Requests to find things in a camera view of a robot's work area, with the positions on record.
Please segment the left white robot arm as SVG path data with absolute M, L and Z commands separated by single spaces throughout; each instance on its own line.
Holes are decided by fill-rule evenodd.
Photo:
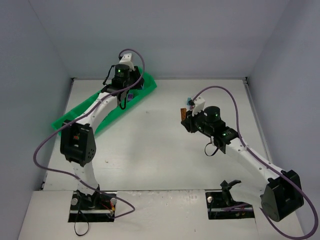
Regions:
M 130 89 L 144 85 L 137 66 L 130 68 L 127 63 L 119 63 L 114 68 L 111 83 L 98 93 L 97 99 L 81 115 L 82 119 L 61 131 L 60 152 L 72 165 L 74 174 L 89 185 L 78 183 L 77 186 L 77 191 L 86 197 L 93 196 L 100 189 L 92 163 L 97 150 L 95 132 L 98 126 L 116 108 L 126 109 Z

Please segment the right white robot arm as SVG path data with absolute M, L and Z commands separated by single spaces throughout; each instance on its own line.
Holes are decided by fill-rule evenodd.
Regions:
M 279 222 L 304 205 L 299 175 L 293 170 L 284 171 L 245 146 L 239 133 L 221 119 L 219 107 L 209 106 L 197 113 L 181 108 L 180 115 L 181 124 L 189 133 L 199 132 L 210 138 L 218 151 L 254 177 L 253 183 L 236 179 L 220 184 L 228 209 L 236 204 L 249 204 Z

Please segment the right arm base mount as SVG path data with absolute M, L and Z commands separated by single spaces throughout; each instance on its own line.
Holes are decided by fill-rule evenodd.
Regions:
M 233 186 L 240 184 L 240 180 L 220 184 L 220 190 L 205 192 L 207 216 L 209 220 L 241 220 L 254 219 L 253 207 L 248 203 L 235 201 L 230 193 Z

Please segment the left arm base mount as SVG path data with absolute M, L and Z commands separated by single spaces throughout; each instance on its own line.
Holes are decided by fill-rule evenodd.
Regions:
M 85 236 L 91 223 L 113 223 L 115 221 L 116 194 L 104 195 L 94 193 L 86 196 L 78 191 L 73 192 L 69 206 L 68 222 L 73 223 L 77 237 Z

